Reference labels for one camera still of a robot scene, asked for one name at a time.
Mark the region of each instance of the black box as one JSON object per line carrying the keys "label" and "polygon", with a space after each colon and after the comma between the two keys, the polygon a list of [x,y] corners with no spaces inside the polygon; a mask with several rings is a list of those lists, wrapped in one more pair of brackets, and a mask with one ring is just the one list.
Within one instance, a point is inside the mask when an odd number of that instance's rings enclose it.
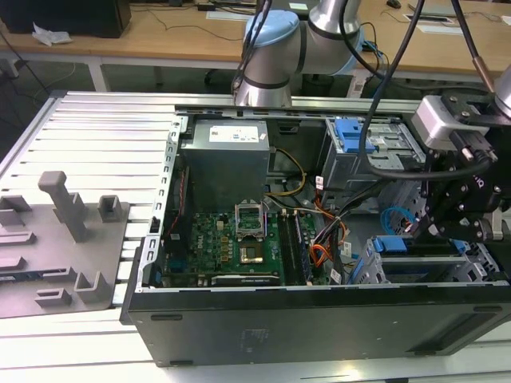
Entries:
{"label": "black box", "polygon": [[0,0],[0,18],[14,34],[45,30],[118,38],[131,18],[129,0]]}

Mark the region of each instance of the blue plastic latch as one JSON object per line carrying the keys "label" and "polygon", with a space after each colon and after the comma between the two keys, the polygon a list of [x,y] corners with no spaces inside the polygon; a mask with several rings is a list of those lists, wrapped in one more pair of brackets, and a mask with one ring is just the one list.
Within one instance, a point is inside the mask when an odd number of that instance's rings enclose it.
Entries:
{"label": "blue plastic latch", "polygon": [[383,247],[382,240],[378,237],[373,239],[373,246],[374,246],[374,249],[376,250],[376,252],[378,252],[378,253],[381,253],[382,251],[385,250],[385,247]]}
{"label": "blue plastic latch", "polygon": [[467,250],[470,250],[469,244],[465,241],[460,241],[459,239],[452,239],[452,243],[460,254],[464,254]]}
{"label": "blue plastic latch", "polygon": [[[341,140],[346,153],[358,153],[360,141],[360,125],[356,118],[337,117],[335,119],[335,131]],[[374,145],[366,140],[366,152],[372,153],[376,150]]]}
{"label": "blue plastic latch", "polygon": [[391,252],[406,252],[408,249],[406,248],[405,241],[398,235],[385,235],[381,237],[376,237],[376,240],[381,241],[383,247],[385,247],[385,251]]}

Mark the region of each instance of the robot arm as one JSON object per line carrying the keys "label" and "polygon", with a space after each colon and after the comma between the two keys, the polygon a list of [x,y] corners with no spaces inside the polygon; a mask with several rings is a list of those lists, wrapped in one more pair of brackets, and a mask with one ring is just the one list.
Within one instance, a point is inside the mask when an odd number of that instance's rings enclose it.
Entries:
{"label": "robot arm", "polygon": [[[293,73],[336,75],[355,65],[339,30],[339,11],[348,1],[344,27],[351,44],[361,49],[363,33],[357,18],[360,0],[322,0],[311,10],[308,22],[292,12],[271,10],[257,36],[240,83],[235,104],[289,107],[289,81]],[[256,16],[257,26],[263,15]],[[252,20],[247,23],[247,33]]]}

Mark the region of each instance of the blue cable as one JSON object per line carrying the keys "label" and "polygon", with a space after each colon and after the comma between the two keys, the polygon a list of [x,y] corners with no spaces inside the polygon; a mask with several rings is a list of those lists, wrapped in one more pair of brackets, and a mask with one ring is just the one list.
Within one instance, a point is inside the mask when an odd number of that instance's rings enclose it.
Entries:
{"label": "blue cable", "polygon": [[383,230],[388,235],[396,235],[395,231],[392,230],[392,227],[390,227],[390,213],[393,211],[396,211],[397,213],[404,215],[406,219],[408,219],[410,222],[415,221],[415,217],[407,211],[406,209],[403,209],[402,207],[393,206],[385,209],[382,214],[380,215],[380,223],[382,224]]}

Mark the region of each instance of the black cable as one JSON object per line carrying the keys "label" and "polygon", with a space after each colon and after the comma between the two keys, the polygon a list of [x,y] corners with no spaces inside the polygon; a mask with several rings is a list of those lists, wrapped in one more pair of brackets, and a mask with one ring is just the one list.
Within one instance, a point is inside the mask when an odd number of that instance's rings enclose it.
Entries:
{"label": "black cable", "polygon": [[[366,152],[366,139],[367,139],[367,133],[369,132],[369,125],[371,123],[371,120],[373,119],[374,114],[376,113],[376,108],[378,107],[378,104],[380,100],[382,99],[383,91],[385,90],[385,87],[390,82],[390,79],[394,75],[394,72],[398,68],[399,62],[401,61],[401,58],[403,54],[406,51],[406,48],[408,47],[408,44],[410,43],[410,39],[412,38],[414,34],[415,27],[417,26],[418,20],[421,16],[422,8],[424,6],[425,0],[418,0],[417,8],[415,10],[414,16],[412,17],[412,20],[410,21],[410,25],[408,27],[408,30],[405,33],[405,37],[402,40],[401,45],[399,46],[398,52],[396,53],[396,56],[394,60],[392,61],[392,64],[390,65],[389,70],[387,71],[385,77],[383,78],[382,84],[379,86],[378,91],[374,95],[373,102],[369,108],[369,112],[367,113],[366,119],[364,120],[361,132],[360,132],[360,142],[358,143],[358,151],[361,156],[361,161],[365,166],[367,166],[367,169],[375,174],[376,176],[382,177],[382,178],[389,178],[392,180],[456,180],[461,178],[466,178],[468,176],[474,176],[477,174],[481,174],[485,172],[489,166],[491,165],[491,161],[487,158],[484,158],[480,163],[470,166],[464,169],[458,169],[453,172],[444,171],[444,172],[430,172],[430,173],[417,173],[417,172],[391,172],[386,171],[382,169],[375,168],[370,164],[369,158],[367,157]],[[341,7],[341,14],[339,20],[344,20],[344,14],[346,12],[346,3],[343,3],[343,6]],[[341,29],[341,33],[344,31],[344,34],[346,31],[344,30],[344,23],[340,22],[339,27]],[[350,45],[350,41],[348,39],[345,40],[345,43],[347,45]]]}
{"label": "black cable", "polygon": [[[342,6],[341,6],[340,14],[345,14],[346,13],[346,8],[347,8],[347,2],[343,2]],[[345,44],[346,44],[348,50],[350,51],[350,53],[353,54],[353,56],[357,59],[357,61],[365,69],[367,69],[370,73],[374,74],[380,80],[383,80],[385,75],[380,73],[380,72],[378,72],[377,70],[375,70],[371,65],[369,65],[367,63],[367,61],[365,61],[363,59],[362,56],[360,56],[360,54],[357,52],[355,47],[349,41],[349,37],[347,36],[347,32],[346,32],[346,29],[344,28],[344,24],[342,22],[340,22],[339,25],[340,25],[341,35],[343,36],[343,40],[345,41]],[[399,82],[394,82],[394,81],[392,82],[392,85],[398,86],[399,88],[403,88],[403,89],[422,90],[422,91],[427,91],[427,90],[442,90],[442,89],[469,89],[469,90],[477,90],[479,92],[484,92],[485,91],[484,89],[481,89],[481,88],[478,88],[478,87],[474,87],[474,86],[468,86],[468,85],[413,86],[413,85],[401,84]]]}
{"label": "black cable", "polygon": [[18,51],[10,44],[10,42],[6,39],[6,37],[4,36],[3,32],[0,30],[0,36],[2,36],[2,39],[3,41],[6,42],[7,46],[9,47],[9,49],[16,55],[18,56],[18,59],[20,61],[24,61],[25,62],[25,66],[26,68],[32,73],[32,76],[34,76],[34,78],[37,80],[37,82],[39,83],[39,85],[45,90],[46,94],[50,94],[50,92],[48,91],[48,89],[45,87],[45,85],[42,83],[41,79],[39,79],[39,77],[34,73],[34,71],[32,70],[32,68],[29,67],[29,63],[26,62],[25,60],[23,60],[23,58],[20,56],[20,54],[18,53]]}
{"label": "black cable", "polygon": [[161,21],[155,14],[154,12],[152,12],[151,10],[143,10],[142,12],[149,12],[152,16],[154,16],[154,18],[161,24],[165,27],[165,32],[168,31],[168,30],[172,30],[174,28],[197,28],[199,30],[203,30],[204,32],[208,32],[209,34],[212,34],[213,36],[217,37],[217,38],[221,38],[223,40],[227,40],[227,41],[239,41],[239,40],[242,40],[241,38],[226,38],[224,36],[220,36],[219,34],[215,34],[214,32],[212,32],[211,30],[206,30],[205,28],[203,28],[202,26],[167,26],[167,24],[165,24],[163,21]]}
{"label": "black cable", "polygon": [[9,76],[6,76],[6,78],[7,78],[8,82],[10,83],[10,86],[12,86],[12,87],[13,87],[13,90],[14,90],[14,92],[16,93],[16,96],[26,97],[26,98],[31,99],[31,100],[32,100],[32,101],[34,101],[34,102],[38,102],[38,103],[39,103],[39,104],[41,104],[41,105],[42,105],[42,104],[44,104],[44,102],[43,102],[43,101],[40,101],[40,100],[39,100],[39,99],[37,99],[36,97],[30,96],[30,95],[28,95],[28,94],[20,93],[20,92],[18,91],[18,88],[16,88],[16,85],[14,84],[13,79],[12,79],[12,78],[10,78]]}
{"label": "black cable", "polygon": [[[285,192],[289,192],[289,189],[287,188],[287,182],[282,182],[282,189]],[[293,200],[293,202],[296,203],[296,207],[303,207],[302,204],[300,203],[300,201],[298,201],[298,198],[296,198],[296,194],[289,195],[289,198],[291,198]]]}
{"label": "black cable", "polygon": [[7,96],[7,93],[4,89],[2,89],[2,94],[4,96],[4,98],[6,99],[7,103],[10,105],[10,108],[12,109],[14,115],[16,116],[16,118],[18,119],[19,123],[21,124],[21,126],[25,126],[25,123],[23,122],[23,119],[22,117],[19,115],[18,113],[18,110],[16,109],[16,107],[14,106],[14,104],[12,103],[12,101],[10,100],[10,98]]}
{"label": "black cable", "polygon": [[451,0],[451,3],[453,4],[454,13],[456,14],[456,18],[458,19],[461,31],[463,32],[465,42],[469,47],[470,55],[472,58],[479,57],[479,52],[477,51],[476,45],[473,42],[472,34],[470,33],[469,26],[466,24],[465,16],[461,10],[460,2],[458,0]]}
{"label": "black cable", "polygon": [[[243,51],[241,53],[241,62],[238,65],[238,68],[236,69],[234,78],[232,79],[231,85],[232,93],[235,93],[237,87],[241,85],[241,81],[243,80],[243,76],[245,74],[245,69],[247,68],[248,62],[252,58],[254,45],[256,43],[257,37],[259,36],[259,33],[261,32],[263,25],[266,22],[268,13],[270,12],[270,8],[271,0],[265,0],[263,5],[255,12],[255,15],[253,16],[250,29],[248,30],[247,36],[245,36]],[[257,25],[257,29],[255,30],[255,33],[252,36],[253,30],[256,26],[257,19],[261,14],[262,14],[261,21]]]}

